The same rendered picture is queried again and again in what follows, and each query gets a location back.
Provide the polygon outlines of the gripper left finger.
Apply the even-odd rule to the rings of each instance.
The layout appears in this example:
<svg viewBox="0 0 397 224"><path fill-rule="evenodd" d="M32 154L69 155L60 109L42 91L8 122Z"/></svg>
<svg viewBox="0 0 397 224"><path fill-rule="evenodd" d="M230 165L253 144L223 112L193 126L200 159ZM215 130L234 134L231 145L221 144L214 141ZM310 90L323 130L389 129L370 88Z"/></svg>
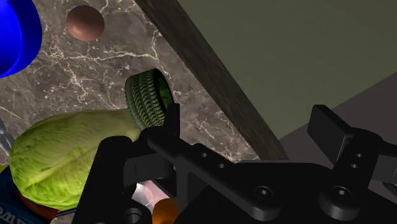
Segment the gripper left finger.
<svg viewBox="0 0 397 224"><path fill-rule="evenodd" d="M262 224L280 213L273 186L259 177L259 163L235 164L202 144L180 138L179 105L165 123L137 141L103 139L72 224L153 224L152 212L132 196L151 180L176 204L174 224Z"/></svg>

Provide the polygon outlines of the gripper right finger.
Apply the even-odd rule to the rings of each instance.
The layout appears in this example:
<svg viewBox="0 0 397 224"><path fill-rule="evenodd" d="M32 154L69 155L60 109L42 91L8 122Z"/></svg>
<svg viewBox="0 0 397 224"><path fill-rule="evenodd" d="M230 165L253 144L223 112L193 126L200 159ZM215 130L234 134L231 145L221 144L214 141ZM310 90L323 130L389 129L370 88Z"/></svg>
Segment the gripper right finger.
<svg viewBox="0 0 397 224"><path fill-rule="evenodd" d="M351 127L325 105L313 106L307 132L333 164L318 196L325 214L338 221L397 217L397 205L368 188L374 179L397 195L397 144Z"/></svg>

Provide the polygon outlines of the pale pink round object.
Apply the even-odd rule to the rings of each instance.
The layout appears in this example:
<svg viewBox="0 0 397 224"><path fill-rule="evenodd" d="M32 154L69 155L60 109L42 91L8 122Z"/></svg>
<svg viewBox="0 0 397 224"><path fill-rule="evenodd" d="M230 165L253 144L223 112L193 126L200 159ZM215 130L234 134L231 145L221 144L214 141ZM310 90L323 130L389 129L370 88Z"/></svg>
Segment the pale pink round object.
<svg viewBox="0 0 397 224"><path fill-rule="evenodd" d="M138 183L132 196L133 200L146 206L151 213L153 212L153 208L158 201L168 198L169 197L152 181Z"/></svg>

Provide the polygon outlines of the orange round fruit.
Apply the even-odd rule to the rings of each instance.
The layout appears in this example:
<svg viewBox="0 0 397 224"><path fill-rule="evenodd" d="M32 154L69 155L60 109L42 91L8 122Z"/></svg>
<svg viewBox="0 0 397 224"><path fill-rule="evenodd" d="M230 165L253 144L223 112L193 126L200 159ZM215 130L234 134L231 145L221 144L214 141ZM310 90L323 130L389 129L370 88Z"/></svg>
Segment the orange round fruit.
<svg viewBox="0 0 397 224"><path fill-rule="evenodd" d="M152 224L173 224L180 212L172 199L159 200L152 213Z"/></svg>

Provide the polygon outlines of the green toy tyre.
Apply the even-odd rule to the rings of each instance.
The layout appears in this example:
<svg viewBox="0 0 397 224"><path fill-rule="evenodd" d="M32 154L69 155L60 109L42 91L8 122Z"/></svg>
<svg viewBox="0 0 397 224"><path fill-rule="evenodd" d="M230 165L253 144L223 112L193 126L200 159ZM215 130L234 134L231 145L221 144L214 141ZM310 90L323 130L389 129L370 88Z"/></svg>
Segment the green toy tyre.
<svg viewBox="0 0 397 224"><path fill-rule="evenodd" d="M162 126L168 105L174 103L169 84L157 68L129 76L125 82L125 99L141 130Z"/></svg>

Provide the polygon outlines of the green lettuce head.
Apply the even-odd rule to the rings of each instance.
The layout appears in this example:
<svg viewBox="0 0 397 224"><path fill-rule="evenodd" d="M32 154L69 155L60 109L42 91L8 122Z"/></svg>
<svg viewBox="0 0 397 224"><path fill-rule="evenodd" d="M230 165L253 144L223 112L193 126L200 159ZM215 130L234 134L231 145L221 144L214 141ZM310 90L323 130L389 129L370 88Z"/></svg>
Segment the green lettuce head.
<svg viewBox="0 0 397 224"><path fill-rule="evenodd" d="M49 116L16 138L9 154L13 181L27 199L58 210L78 205L100 142L136 140L127 109L90 109Z"/></svg>

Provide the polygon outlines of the red round object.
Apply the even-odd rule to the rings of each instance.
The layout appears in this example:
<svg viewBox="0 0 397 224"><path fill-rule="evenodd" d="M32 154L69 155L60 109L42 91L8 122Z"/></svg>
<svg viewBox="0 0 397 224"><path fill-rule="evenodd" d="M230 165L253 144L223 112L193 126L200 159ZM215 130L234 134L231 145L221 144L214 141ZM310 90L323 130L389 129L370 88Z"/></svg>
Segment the red round object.
<svg viewBox="0 0 397 224"><path fill-rule="evenodd" d="M24 203L24 205L30 209L33 213L36 215L40 216L41 218L44 218L46 221L51 222L54 217L56 217L58 213L58 209L54 209L51 207L43 206L41 204L37 204L28 198L24 197L20 191L18 191L18 195L21 199L21 201Z"/></svg>

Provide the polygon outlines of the brown ball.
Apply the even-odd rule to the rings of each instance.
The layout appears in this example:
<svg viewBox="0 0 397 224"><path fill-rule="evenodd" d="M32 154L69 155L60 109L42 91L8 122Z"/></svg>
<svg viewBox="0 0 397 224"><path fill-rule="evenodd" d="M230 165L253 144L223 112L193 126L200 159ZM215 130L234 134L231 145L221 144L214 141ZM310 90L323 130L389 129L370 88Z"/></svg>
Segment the brown ball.
<svg viewBox="0 0 397 224"><path fill-rule="evenodd" d="M69 33L81 41L92 41L104 32L102 14L88 5L73 8L67 15L66 27Z"/></svg>

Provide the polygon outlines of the shiny grey object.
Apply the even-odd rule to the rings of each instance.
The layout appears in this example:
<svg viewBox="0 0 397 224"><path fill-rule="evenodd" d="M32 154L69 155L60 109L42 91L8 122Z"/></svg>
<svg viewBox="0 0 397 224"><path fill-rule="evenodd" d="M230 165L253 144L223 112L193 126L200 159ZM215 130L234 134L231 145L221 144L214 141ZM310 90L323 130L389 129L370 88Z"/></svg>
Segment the shiny grey object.
<svg viewBox="0 0 397 224"><path fill-rule="evenodd" d="M6 125L2 119L0 119L0 155L4 156L3 164L9 164L9 154L14 142L14 138L8 133Z"/></svg>

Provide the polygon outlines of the dark blue printed box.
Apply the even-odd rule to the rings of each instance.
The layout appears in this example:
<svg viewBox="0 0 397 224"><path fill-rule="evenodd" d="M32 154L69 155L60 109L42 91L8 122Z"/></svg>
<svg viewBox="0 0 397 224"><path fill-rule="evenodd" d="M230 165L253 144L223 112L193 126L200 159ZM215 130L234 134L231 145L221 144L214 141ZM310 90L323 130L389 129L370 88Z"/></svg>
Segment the dark blue printed box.
<svg viewBox="0 0 397 224"><path fill-rule="evenodd" d="M8 166L0 166L0 224L48 224L23 203Z"/></svg>

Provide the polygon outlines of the blue round bowl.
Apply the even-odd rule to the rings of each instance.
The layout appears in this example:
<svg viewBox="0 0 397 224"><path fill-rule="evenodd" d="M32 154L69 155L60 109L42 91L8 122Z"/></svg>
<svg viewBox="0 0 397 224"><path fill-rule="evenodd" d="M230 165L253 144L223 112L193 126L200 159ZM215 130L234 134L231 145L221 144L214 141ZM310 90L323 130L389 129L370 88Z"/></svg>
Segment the blue round bowl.
<svg viewBox="0 0 397 224"><path fill-rule="evenodd" d="M32 0L0 0L0 78L25 69L41 42L41 22Z"/></svg>

